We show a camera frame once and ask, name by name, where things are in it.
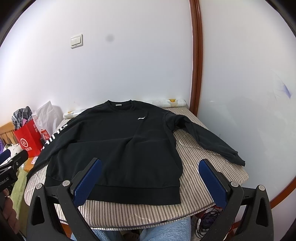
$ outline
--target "finger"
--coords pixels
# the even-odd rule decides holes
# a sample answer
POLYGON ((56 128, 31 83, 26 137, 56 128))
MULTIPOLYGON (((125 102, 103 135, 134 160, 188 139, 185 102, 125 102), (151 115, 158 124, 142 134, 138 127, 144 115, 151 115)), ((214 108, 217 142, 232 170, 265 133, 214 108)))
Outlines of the finger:
POLYGON ((9 196, 9 191, 7 188, 3 190, 3 193, 4 193, 4 196, 6 196, 6 197, 9 196))
POLYGON ((20 230, 20 222, 18 220, 16 220, 15 222, 15 226, 13 227, 13 231, 15 234, 17 234, 20 230))
POLYGON ((17 220, 17 212, 13 209, 11 215, 9 216, 7 222, 9 226, 13 229, 15 226, 15 222, 17 220))
POLYGON ((12 200, 10 198, 6 198, 4 203, 4 209, 2 211, 4 218, 7 220, 11 215, 13 208, 12 208, 12 200))

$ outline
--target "white switch plate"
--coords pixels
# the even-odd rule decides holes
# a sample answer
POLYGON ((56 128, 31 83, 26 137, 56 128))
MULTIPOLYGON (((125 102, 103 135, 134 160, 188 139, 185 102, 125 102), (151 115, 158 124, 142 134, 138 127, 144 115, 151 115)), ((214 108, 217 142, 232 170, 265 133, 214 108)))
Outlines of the white switch plate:
POLYGON ((71 49, 83 46, 83 35, 80 34, 78 36, 72 37, 70 41, 71 49))

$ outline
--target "white plastic bag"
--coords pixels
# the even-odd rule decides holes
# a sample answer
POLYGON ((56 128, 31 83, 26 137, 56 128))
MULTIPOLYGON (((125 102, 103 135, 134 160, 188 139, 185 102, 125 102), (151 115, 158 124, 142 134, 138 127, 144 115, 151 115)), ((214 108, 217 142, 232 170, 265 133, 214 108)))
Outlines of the white plastic bag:
POLYGON ((62 121, 62 117, 58 116, 50 101, 33 112, 32 117, 44 140, 48 140, 52 136, 62 121))

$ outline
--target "black sweatshirt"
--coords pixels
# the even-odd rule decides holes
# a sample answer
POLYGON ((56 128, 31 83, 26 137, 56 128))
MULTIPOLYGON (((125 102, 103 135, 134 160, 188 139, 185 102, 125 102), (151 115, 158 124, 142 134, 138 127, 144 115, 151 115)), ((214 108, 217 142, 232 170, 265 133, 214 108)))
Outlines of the black sweatshirt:
POLYGON ((176 127, 190 133, 204 149, 245 165, 235 150, 184 115, 139 101, 107 101, 85 110, 55 133, 27 180, 39 166, 48 163, 45 186, 60 185, 95 157, 103 168, 88 199, 179 204, 183 168, 173 136, 176 127))

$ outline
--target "light blue pants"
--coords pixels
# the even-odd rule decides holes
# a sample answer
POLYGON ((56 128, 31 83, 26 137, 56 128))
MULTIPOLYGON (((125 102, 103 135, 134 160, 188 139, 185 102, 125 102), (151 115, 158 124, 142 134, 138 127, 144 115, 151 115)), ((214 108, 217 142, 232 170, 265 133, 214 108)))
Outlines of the light blue pants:
MULTIPOLYGON (((103 231, 93 229, 101 241, 124 241, 119 231, 103 231)), ((138 241, 190 241, 190 218, 178 220, 165 225, 144 229, 138 241)))

